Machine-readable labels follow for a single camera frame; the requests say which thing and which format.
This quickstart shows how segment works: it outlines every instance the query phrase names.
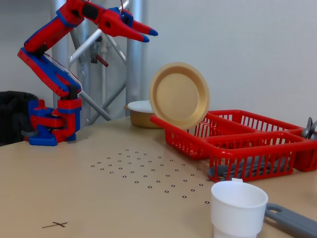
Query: cable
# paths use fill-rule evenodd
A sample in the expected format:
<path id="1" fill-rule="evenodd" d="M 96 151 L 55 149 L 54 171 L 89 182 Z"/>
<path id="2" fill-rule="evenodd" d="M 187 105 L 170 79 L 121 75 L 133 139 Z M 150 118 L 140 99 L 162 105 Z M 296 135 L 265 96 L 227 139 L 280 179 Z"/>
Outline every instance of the cable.
<path id="1" fill-rule="evenodd" d="M 57 62 L 56 60 L 54 60 L 49 54 L 47 53 L 44 53 L 44 55 L 50 57 L 55 63 L 57 63 L 59 66 L 61 66 L 63 69 L 65 69 L 69 74 L 70 76 L 72 76 L 72 78 L 78 82 L 78 84 L 80 85 L 80 92 L 77 94 L 79 95 L 82 91 L 83 91 L 83 85 L 81 84 L 81 82 L 78 80 L 78 78 L 71 72 L 69 71 L 66 67 L 64 67 L 63 65 L 61 65 L 59 62 Z"/>
<path id="2" fill-rule="evenodd" d="M 120 0 L 120 2 L 121 2 L 121 14 L 123 14 L 123 2 L 122 0 Z"/>

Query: gold plate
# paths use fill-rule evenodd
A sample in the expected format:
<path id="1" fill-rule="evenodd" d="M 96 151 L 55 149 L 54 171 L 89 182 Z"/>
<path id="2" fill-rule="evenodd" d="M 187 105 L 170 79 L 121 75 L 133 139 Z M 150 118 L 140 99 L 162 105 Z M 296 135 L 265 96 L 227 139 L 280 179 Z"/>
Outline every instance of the gold plate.
<path id="1" fill-rule="evenodd" d="M 190 129 L 202 121 L 209 109 L 208 85 L 191 65 L 169 63 L 151 82 L 150 102 L 158 118 L 181 129 Z"/>

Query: gray utensil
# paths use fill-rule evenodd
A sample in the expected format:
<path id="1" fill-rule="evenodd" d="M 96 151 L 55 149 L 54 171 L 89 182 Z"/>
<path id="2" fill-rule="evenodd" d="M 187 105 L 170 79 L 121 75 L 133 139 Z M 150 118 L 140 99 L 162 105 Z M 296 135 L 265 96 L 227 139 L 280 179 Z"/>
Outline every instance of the gray utensil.
<path id="1" fill-rule="evenodd" d="M 311 126 L 313 125 L 313 119 L 311 117 L 308 118 L 307 126 L 302 130 L 301 137 L 308 138 Z"/>
<path id="2" fill-rule="evenodd" d="M 277 204 L 266 205 L 265 216 L 310 238 L 317 238 L 317 222 Z"/>
<path id="3" fill-rule="evenodd" d="M 316 126 L 317 126 L 317 121 L 315 121 L 314 124 L 312 124 L 311 128 L 309 129 L 309 134 L 307 137 L 308 139 L 316 140 L 316 135 L 315 135 Z"/>

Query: gray handle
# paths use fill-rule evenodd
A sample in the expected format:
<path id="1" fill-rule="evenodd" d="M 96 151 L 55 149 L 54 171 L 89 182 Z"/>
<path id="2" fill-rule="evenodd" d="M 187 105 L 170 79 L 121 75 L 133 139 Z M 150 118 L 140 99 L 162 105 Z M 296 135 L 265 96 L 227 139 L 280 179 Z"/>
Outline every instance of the gray handle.
<path id="1" fill-rule="evenodd" d="M 291 229 L 299 231 L 312 238 L 317 238 L 317 222 L 293 212 L 277 204 L 268 203 L 266 205 L 265 216 L 288 226 Z"/>

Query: blue fingertip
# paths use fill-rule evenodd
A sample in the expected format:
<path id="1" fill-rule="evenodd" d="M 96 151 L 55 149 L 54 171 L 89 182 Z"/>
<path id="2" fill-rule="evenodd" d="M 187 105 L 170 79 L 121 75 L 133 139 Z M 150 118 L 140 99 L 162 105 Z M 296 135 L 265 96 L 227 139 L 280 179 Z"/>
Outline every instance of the blue fingertip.
<path id="1" fill-rule="evenodd" d="M 149 32 L 149 35 L 151 35 L 151 36 L 157 36 L 157 35 L 158 35 L 158 32 L 157 32 L 156 30 L 151 29 L 150 32 Z"/>
<path id="2" fill-rule="evenodd" d="M 146 37 L 146 36 L 143 36 L 143 42 L 149 42 L 150 40 L 149 40 L 149 38 L 148 37 Z"/>

